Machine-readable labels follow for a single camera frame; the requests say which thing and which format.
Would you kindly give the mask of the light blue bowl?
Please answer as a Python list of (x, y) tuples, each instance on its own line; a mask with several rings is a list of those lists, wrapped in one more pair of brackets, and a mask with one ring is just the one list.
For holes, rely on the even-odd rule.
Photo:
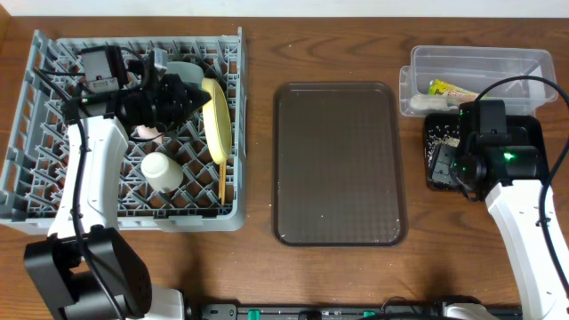
[(186, 61), (169, 61), (166, 74), (176, 74), (183, 83), (201, 84), (204, 71), (196, 64)]

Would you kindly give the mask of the white pink bowl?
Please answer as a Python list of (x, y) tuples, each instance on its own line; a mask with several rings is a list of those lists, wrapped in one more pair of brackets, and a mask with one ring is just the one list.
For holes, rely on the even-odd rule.
[(136, 139), (141, 142), (155, 142), (162, 144), (164, 141), (164, 134), (160, 132), (156, 127), (147, 127), (145, 125), (139, 125), (136, 127)]

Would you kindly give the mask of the yellow round plate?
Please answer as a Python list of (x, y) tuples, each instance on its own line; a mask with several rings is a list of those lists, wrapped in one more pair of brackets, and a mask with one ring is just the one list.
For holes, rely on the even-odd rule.
[(231, 153), (232, 129), (228, 103), (220, 84), (212, 78), (202, 80), (202, 89), (211, 99), (202, 107), (206, 143), (216, 164), (226, 162)]

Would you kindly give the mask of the small white green cup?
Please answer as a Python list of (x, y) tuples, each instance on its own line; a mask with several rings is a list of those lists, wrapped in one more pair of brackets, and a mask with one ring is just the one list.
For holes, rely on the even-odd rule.
[(158, 192), (175, 191), (183, 181), (181, 166), (160, 152), (144, 156), (140, 168), (149, 185)]

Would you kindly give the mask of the wooden chopstick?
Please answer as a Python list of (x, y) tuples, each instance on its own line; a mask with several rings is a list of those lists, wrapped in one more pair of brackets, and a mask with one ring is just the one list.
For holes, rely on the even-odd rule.
[(227, 161), (220, 165), (220, 202), (221, 206), (226, 203)]
[(225, 205), (225, 182), (226, 181), (226, 162), (219, 165), (219, 184), (218, 184), (218, 196), (220, 199), (220, 206)]

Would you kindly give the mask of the snack wrapper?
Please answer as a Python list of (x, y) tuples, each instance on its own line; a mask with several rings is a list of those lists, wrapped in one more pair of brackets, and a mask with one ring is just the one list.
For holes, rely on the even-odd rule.
[(436, 78), (431, 80), (429, 83), (428, 95), (447, 96), (456, 99), (475, 99), (478, 96), (478, 93), (463, 89), (457, 85), (450, 84)]

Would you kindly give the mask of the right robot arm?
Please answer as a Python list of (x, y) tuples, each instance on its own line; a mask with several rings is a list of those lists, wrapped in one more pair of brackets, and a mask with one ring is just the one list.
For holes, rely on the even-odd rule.
[(553, 204), (539, 121), (500, 100), (468, 102), (424, 122), (427, 184), (482, 202), (499, 229), (524, 319), (568, 317), (568, 247)]

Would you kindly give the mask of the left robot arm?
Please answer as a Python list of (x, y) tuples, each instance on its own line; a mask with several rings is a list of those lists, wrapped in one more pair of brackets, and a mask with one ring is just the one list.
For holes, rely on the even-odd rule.
[(68, 165), (63, 195), (45, 240), (28, 244), (24, 266), (56, 319), (183, 319), (183, 294), (151, 282), (121, 236), (121, 167), (139, 125), (166, 133), (211, 100), (196, 64), (162, 49), (125, 60), (127, 48), (83, 49), (83, 69), (63, 92)]

